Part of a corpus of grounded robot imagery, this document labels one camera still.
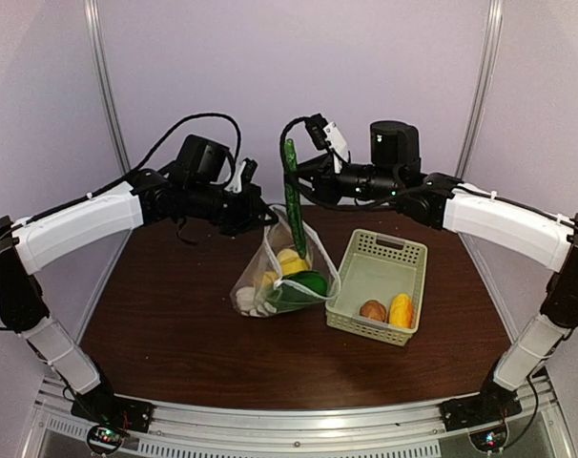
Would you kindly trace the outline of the dark green cucumber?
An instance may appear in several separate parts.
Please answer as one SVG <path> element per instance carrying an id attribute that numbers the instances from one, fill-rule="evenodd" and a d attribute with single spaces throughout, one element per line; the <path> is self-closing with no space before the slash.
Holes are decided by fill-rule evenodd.
<path id="1" fill-rule="evenodd" d="M 288 170 L 291 173 L 295 173 L 298 168 L 298 161 L 295 144 L 291 138 L 285 140 L 283 152 Z M 300 193 L 298 187 L 288 178 L 284 180 L 284 193 L 286 215 L 291 228 L 293 241 L 299 256 L 302 259 L 306 259 L 307 241 L 302 223 Z"/>

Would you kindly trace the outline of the clear polka dot zip bag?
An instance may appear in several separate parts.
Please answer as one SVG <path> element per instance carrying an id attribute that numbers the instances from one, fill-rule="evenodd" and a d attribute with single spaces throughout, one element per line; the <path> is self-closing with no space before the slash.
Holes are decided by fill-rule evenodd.
<path id="1" fill-rule="evenodd" d="M 241 286 L 253 285 L 256 279 L 259 279 L 265 271 L 277 272 L 280 278 L 287 278 L 282 276 L 277 254 L 286 248 L 297 250 L 293 241 L 285 207 L 275 204 L 272 206 L 272 209 L 278 214 L 279 222 L 264 228 L 262 242 L 257 252 L 251 258 L 234 285 L 230 293 L 230 299 L 234 308 L 234 293 L 236 290 Z M 304 224 L 303 228 L 307 241 L 306 260 L 310 263 L 310 270 L 319 272 L 326 278 L 328 282 L 328 293 L 324 302 L 331 301 L 335 299 L 341 291 L 340 274 L 328 255 L 317 231 L 308 224 Z"/>

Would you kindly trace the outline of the green white bok choy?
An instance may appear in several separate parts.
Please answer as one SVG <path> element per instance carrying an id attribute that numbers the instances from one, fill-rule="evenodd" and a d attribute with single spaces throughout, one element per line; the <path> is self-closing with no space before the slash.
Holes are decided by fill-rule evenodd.
<path id="1" fill-rule="evenodd" d="M 299 311 L 324 302 L 328 293 L 326 278 L 316 271 L 304 271 L 279 278 L 273 287 L 262 288 L 261 277 L 253 285 L 239 287 L 234 293 L 234 305 L 243 316 L 268 318 Z"/>

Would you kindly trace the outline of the green perforated plastic basket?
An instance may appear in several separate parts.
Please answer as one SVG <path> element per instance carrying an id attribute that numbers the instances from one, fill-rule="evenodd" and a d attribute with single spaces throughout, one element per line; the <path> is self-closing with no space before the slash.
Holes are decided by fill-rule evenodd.
<path id="1" fill-rule="evenodd" d="M 341 291 L 325 304 L 326 324 L 385 344 L 405 346 L 419 329 L 427 261 L 428 247 L 422 243 L 354 230 L 339 267 Z M 400 294 L 412 304 L 407 327 L 372 320 L 360 312 L 370 300 L 389 310 Z"/>

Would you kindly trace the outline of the brown potato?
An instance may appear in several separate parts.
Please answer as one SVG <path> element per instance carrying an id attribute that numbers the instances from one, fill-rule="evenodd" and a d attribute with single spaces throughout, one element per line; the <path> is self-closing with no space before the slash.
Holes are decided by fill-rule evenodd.
<path id="1" fill-rule="evenodd" d="M 361 306 L 360 316 L 384 323 L 386 321 L 387 310 L 383 303 L 376 300 L 369 300 Z"/>

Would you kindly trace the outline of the orange yellow corn bread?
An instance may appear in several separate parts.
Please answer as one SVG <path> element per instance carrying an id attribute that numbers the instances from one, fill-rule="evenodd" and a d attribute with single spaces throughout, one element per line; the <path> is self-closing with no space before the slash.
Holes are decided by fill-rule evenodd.
<path id="1" fill-rule="evenodd" d="M 413 305 L 411 298 L 405 294 L 398 294 L 391 302 L 388 311 L 388 323 L 402 328 L 411 326 Z"/>

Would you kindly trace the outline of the yellow lemon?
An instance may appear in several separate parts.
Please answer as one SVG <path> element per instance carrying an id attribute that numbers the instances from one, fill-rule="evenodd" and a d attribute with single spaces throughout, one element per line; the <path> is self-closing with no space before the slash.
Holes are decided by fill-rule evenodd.
<path id="1" fill-rule="evenodd" d="M 265 271 L 262 274 L 260 285 L 262 288 L 273 287 L 275 282 L 279 279 L 279 274 L 273 271 Z"/>

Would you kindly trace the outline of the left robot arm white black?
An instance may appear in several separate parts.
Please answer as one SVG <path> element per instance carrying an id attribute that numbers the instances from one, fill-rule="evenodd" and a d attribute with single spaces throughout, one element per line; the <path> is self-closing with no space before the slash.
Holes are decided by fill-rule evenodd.
<path id="1" fill-rule="evenodd" d="M 252 177 L 252 159 L 188 135 L 177 158 L 159 170 L 131 171 L 106 191 L 57 210 L 13 221 L 0 219 L 0 319 L 55 370 L 78 405 L 101 424 L 121 413 L 104 373 L 52 316 L 35 278 L 48 264 L 116 233 L 169 219 L 182 226 L 202 219 L 225 236 L 277 222 Z"/>

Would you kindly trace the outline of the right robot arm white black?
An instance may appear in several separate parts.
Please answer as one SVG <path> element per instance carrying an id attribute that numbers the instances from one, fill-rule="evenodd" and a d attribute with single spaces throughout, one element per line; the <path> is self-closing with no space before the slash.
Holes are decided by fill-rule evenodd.
<path id="1" fill-rule="evenodd" d="M 419 133 L 400 121 L 371 123 L 371 161 L 355 164 L 337 125 L 321 114 L 302 120 L 320 155 L 294 177 L 311 202 L 332 209 L 342 198 L 363 210 L 389 208 L 436 230 L 466 234 L 534 260 L 552 275 L 539 312 L 491 369 L 473 400 L 482 421 L 504 411 L 517 388 L 578 327 L 578 214 L 552 215 L 458 177 L 421 170 Z"/>

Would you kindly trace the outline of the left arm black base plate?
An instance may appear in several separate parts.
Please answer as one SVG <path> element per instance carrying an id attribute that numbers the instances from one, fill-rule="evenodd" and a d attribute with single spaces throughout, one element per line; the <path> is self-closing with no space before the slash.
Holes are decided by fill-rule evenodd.
<path id="1" fill-rule="evenodd" d="M 72 402 L 71 415 L 89 420 L 116 431 L 147 433 L 154 406 L 149 402 L 113 396 L 105 404 L 86 403 L 83 399 Z"/>

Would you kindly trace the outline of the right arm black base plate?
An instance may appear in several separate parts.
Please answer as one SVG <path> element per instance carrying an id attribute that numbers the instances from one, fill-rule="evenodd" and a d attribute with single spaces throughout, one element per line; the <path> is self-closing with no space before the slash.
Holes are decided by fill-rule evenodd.
<path id="1" fill-rule="evenodd" d="M 453 398 L 440 404 L 444 427 L 448 432 L 500 423 L 522 411 L 522 406 L 517 400 L 502 403 L 480 394 Z"/>

